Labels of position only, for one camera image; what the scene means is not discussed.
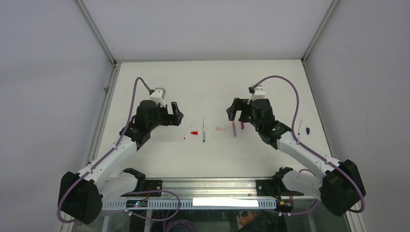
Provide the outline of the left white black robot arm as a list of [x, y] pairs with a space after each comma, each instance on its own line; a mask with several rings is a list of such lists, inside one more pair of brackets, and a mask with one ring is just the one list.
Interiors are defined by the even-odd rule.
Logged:
[[150, 139], [159, 126], [179, 126], [183, 113], [175, 101], [172, 114], [153, 100], [141, 101], [135, 115], [129, 115], [119, 137], [106, 154], [97, 158], [76, 173], [67, 172], [61, 179], [57, 217], [63, 223], [78, 220], [92, 223], [102, 207], [120, 196], [150, 195], [156, 188], [146, 187], [146, 176], [134, 168], [127, 168], [114, 179], [114, 170], [124, 163]]

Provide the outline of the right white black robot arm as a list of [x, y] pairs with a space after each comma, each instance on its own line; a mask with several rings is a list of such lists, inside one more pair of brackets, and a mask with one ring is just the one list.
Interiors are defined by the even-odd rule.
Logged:
[[357, 165], [347, 159], [339, 161], [326, 155], [315, 155], [313, 150], [294, 137], [290, 127], [275, 119], [270, 101], [234, 98], [226, 110], [233, 121], [240, 112], [240, 122], [250, 123], [261, 140], [276, 150], [285, 153], [305, 166], [311, 174], [300, 173], [293, 168], [280, 168], [268, 189], [275, 197], [297, 191], [321, 201], [335, 216], [342, 216], [362, 202], [366, 190]]

